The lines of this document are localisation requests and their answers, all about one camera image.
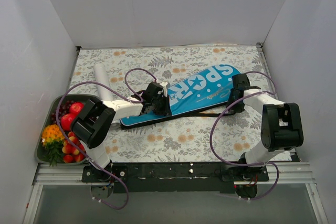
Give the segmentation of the blue racket bag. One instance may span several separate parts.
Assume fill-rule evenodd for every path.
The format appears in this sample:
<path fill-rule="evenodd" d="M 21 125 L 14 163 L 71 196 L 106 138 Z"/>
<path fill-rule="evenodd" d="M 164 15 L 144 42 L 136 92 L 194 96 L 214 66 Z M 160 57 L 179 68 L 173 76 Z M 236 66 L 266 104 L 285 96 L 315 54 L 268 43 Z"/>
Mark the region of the blue racket bag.
<path fill-rule="evenodd" d="M 180 81 L 167 90 L 170 97 L 171 116 L 153 112 L 120 120 L 122 129 L 132 129 L 177 119 L 196 112 L 224 105 L 233 88 L 233 76 L 240 71 L 231 65 L 219 64 L 204 69 Z"/>

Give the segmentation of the white shuttlecock tube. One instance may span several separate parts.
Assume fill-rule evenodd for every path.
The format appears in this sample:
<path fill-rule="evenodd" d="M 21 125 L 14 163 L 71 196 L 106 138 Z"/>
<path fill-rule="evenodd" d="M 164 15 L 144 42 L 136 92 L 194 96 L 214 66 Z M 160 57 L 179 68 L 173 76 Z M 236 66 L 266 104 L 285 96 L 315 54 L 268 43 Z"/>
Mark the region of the white shuttlecock tube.
<path fill-rule="evenodd" d="M 101 83 L 105 86 L 107 86 L 108 88 L 110 87 L 109 85 L 109 77 L 107 75 L 106 69 L 104 64 L 102 63 L 98 63 L 95 64 L 93 67 L 94 70 L 94 75 L 95 75 L 95 79 L 96 82 Z M 112 101 L 113 100 L 113 93 L 110 92 L 108 89 L 98 85 L 98 95 L 99 98 L 103 101 Z M 111 130 L 116 130 L 120 127 L 120 121 L 119 120 L 115 120 L 111 123 Z"/>

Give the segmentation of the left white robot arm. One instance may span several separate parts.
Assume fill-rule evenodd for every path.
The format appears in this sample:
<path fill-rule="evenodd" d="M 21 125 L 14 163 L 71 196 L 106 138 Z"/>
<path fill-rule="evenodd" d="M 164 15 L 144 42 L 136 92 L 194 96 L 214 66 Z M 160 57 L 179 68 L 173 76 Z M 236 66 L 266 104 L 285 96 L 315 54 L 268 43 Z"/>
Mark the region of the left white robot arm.
<path fill-rule="evenodd" d="M 70 129 L 84 143 L 84 148 L 93 165 L 93 175 L 100 182 L 111 178 L 112 170 L 108 166 L 111 161 L 106 153 L 103 141 L 114 121 L 132 116 L 141 116 L 150 112 L 159 116 L 171 116 L 168 82 L 152 81 L 141 94 L 135 94 L 125 100 L 89 99 Z"/>

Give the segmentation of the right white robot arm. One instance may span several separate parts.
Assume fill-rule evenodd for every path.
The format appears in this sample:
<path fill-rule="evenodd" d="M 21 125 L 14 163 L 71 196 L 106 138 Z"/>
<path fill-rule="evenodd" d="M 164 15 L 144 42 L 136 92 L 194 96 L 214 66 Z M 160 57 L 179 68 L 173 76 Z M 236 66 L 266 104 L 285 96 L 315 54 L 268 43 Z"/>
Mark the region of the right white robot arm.
<path fill-rule="evenodd" d="M 230 175 L 246 181 L 256 178 L 275 156 L 303 144 L 299 106 L 279 101 L 261 88 L 252 86 L 245 73 L 233 76 L 228 105 L 235 113 L 241 113 L 249 106 L 261 115 L 261 140 L 242 154 L 239 166 L 228 167 Z"/>

